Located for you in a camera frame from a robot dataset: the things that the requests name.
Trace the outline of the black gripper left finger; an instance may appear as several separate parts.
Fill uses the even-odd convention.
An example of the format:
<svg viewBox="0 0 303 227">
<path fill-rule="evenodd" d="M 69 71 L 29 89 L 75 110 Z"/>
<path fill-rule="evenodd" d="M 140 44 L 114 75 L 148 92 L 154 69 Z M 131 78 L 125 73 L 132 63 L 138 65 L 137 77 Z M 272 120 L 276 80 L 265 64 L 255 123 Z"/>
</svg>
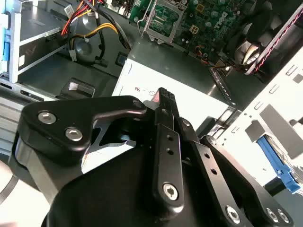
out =
<svg viewBox="0 0 303 227">
<path fill-rule="evenodd" d="M 9 158 L 13 174 L 36 187 L 49 201 L 68 186 L 70 192 L 94 203 L 132 199 L 138 192 L 152 200 L 160 212 L 178 214 L 184 207 L 184 186 L 175 96 L 159 88 L 155 110 L 133 96 L 111 96 L 35 102 L 25 106 Z M 151 172 L 140 183 L 138 166 L 146 148 L 135 148 L 82 173 L 83 157 L 100 140 L 109 144 L 127 132 L 138 145 L 151 146 Z"/>
</svg>

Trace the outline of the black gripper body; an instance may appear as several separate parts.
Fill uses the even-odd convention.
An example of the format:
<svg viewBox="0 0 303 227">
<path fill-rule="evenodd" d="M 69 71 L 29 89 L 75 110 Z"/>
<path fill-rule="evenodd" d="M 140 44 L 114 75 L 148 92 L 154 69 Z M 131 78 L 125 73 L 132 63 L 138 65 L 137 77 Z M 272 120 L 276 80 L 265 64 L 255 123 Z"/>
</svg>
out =
<svg viewBox="0 0 303 227">
<path fill-rule="evenodd" d="M 215 205 L 200 170 L 182 162 L 185 206 L 172 219 L 152 195 L 154 142 L 139 145 L 64 186 L 45 227 L 215 227 Z"/>
</svg>

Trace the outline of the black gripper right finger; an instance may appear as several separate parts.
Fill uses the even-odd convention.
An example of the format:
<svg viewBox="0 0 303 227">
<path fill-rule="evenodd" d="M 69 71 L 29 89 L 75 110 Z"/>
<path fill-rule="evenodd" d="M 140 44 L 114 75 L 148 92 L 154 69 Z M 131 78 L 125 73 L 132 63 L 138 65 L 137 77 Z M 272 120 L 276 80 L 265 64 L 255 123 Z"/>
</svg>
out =
<svg viewBox="0 0 303 227">
<path fill-rule="evenodd" d="M 212 136 L 199 140 L 192 125 L 179 116 L 168 93 L 186 154 L 199 170 L 210 194 L 210 217 L 216 227 L 292 227 L 282 206 Z"/>
</svg>

